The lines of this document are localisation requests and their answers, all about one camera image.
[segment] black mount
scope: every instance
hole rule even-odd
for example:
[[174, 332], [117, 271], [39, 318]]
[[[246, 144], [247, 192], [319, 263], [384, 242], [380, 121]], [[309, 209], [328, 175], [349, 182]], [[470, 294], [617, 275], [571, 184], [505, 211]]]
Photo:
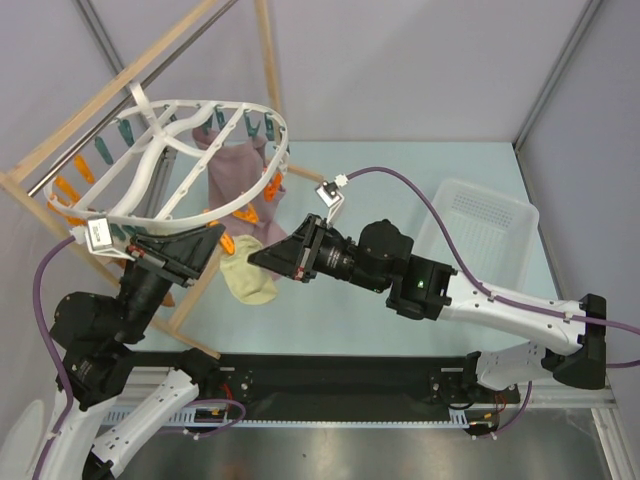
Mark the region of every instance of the black mount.
[[[606, 319], [607, 301], [598, 295], [588, 294], [580, 300], [580, 308], [587, 317]], [[553, 372], [553, 378], [564, 385], [585, 390], [605, 387], [607, 369], [606, 327], [587, 323], [585, 334], [578, 338], [582, 348], [569, 356], [547, 350], [542, 366]]]

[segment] wooden beam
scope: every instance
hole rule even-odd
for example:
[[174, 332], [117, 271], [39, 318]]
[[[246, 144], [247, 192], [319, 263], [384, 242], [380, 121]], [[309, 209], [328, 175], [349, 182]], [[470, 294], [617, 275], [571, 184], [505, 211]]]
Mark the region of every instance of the wooden beam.
[[53, 135], [38, 145], [29, 155], [10, 172], [16, 183], [21, 183], [42, 162], [60, 148], [74, 133], [100, 111], [109, 100], [135, 79], [151, 62], [153, 62], [178, 37], [198, 21], [218, 0], [204, 0], [191, 10], [182, 20], [176, 23], [164, 36], [147, 49], [137, 60], [125, 68], [111, 80], [98, 94], [89, 100], [80, 110], [69, 118]]
[[289, 164], [287, 166], [287, 171], [289, 173], [293, 173], [298, 177], [306, 178], [307, 180], [311, 180], [317, 184], [324, 182], [324, 175], [321, 175], [318, 172], [314, 172], [313, 170], [309, 170], [307, 168], [298, 167], [297, 165]]
[[271, 108], [282, 115], [282, 99], [280, 97], [280, 81], [278, 79], [278, 65], [275, 50], [273, 48], [273, 35], [271, 22], [269, 21], [269, 5], [267, 0], [254, 1], [256, 16], [258, 17], [258, 31], [262, 46], [262, 61], [264, 63], [264, 76], [267, 81], [267, 93]]
[[200, 278], [196, 281], [195, 285], [192, 285], [187, 289], [187, 294], [178, 304], [175, 312], [173, 312], [173, 315], [169, 319], [169, 327], [171, 327], [172, 333], [178, 333], [180, 327], [182, 327], [182, 324], [187, 319], [187, 316], [195, 306], [196, 302], [205, 292], [209, 283], [211, 283], [211, 280], [213, 280], [213, 277], [220, 268], [221, 257], [222, 249], [217, 247], [213, 252], [213, 255], [211, 255], [211, 259], [202, 272], [202, 275], [200, 275]]
[[[23, 208], [32, 213], [40, 222], [49, 230], [58, 240], [64, 240], [69, 238], [70, 233], [67, 227], [63, 226], [60, 222], [53, 217], [49, 210], [42, 206], [37, 200], [34, 200], [27, 192], [25, 192], [18, 183], [16, 183], [6, 173], [0, 173], [0, 186], [2, 189], [11, 195]], [[72, 243], [69, 248], [78, 257], [85, 260], [96, 270], [102, 277], [109, 282], [109, 284], [118, 287], [119, 281], [100, 261], [91, 255], [84, 245], [78, 243]]]

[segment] gray wall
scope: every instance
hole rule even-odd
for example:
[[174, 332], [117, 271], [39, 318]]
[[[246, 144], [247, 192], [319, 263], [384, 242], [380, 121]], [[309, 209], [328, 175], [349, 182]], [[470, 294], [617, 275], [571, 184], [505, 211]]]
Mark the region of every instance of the gray wall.
[[[0, 169], [6, 171], [111, 77], [69, 1], [5, 1], [1, 12]], [[56, 242], [4, 192], [0, 218], [1, 443], [28, 402], [49, 401], [54, 391], [54, 368], [35, 326], [31, 284], [38, 262]], [[106, 286], [63, 252], [45, 278], [49, 319], [73, 289], [106, 291]]]
[[[95, 2], [126, 62], [195, 3]], [[586, 0], [270, 3], [295, 140], [511, 141]], [[267, 101], [253, 2], [228, 15], [154, 98]]]
[[[605, 2], [523, 149], [543, 229], [568, 294], [604, 295], [609, 318], [640, 327], [640, 2]], [[611, 361], [640, 338], [609, 330]], [[640, 370], [610, 371], [640, 451]]]

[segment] white plastic basket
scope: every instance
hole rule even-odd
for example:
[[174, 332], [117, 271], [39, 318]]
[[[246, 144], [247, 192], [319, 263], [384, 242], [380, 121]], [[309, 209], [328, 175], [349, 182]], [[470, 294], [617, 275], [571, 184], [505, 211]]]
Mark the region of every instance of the white plastic basket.
[[[433, 205], [476, 278], [522, 289], [538, 227], [539, 214], [533, 205], [457, 179], [442, 182]], [[414, 252], [459, 268], [430, 214]]]

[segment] orange clothespin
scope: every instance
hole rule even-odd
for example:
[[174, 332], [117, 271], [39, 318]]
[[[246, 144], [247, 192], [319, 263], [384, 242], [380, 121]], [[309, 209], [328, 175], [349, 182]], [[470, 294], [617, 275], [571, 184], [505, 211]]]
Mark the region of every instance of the orange clothespin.
[[95, 183], [96, 179], [93, 176], [93, 172], [87, 165], [87, 162], [82, 155], [76, 155], [76, 157], [73, 159], [73, 164], [75, 165], [76, 170], [78, 170], [80, 175], [82, 175], [87, 181], [87, 183], [90, 183], [91, 185]]
[[[202, 213], [207, 213], [209, 211], [209, 209], [205, 209], [204, 212]], [[217, 225], [219, 222], [217, 220], [214, 220], [212, 222], [207, 223], [207, 227], [213, 227], [214, 225]], [[220, 246], [222, 247], [222, 249], [227, 252], [229, 255], [233, 255], [234, 253], [236, 253], [236, 244], [233, 241], [233, 238], [231, 238], [231, 235], [229, 235], [228, 233], [223, 233], [222, 237], [220, 237]]]
[[64, 177], [57, 176], [53, 183], [58, 187], [62, 192], [71, 199], [72, 203], [76, 203], [80, 200], [80, 195], [78, 192], [71, 186], [69, 182]]
[[251, 202], [247, 204], [247, 211], [243, 212], [242, 210], [236, 210], [233, 212], [233, 216], [239, 218], [240, 220], [244, 220], [245, 222], [253, 223], [254, 225], [260, 221], [258, 218], [258, 212], [253, 208]]
[[282, 174], [280, 172], [276, 172], [274, 177], [264, 188], [264, 199], [267, 202], [273, 202], [273, 199], [276, 198], [276, 193], [278, 193], [278, 189], [280, 188], [280, 184], [282, 183]]
[[[65, 202], [61, 198], [58, 198], [56, 195], [53, 195], [51, 197], [51, 200], [57, 200], [62, 205], [69, 206], [69, 204], [67, 202]], [[52, 210], [53, 212], [55, 212], [58, 215], [60, 215], [61, 217], [63, 217], [69, 223], [69, 225], [71, 225], [73, 227], [78, 227], [80, 225], [85, 225], [86, 222], [84, 220], [82, 220], [81, 218], [68, 217], [64, 213], [59, 211], [56, 207], [53, 206], [53, 203], [51, 203], [51, 200], [47, 201], [47, 207], [49, 207], [49, 210]]]

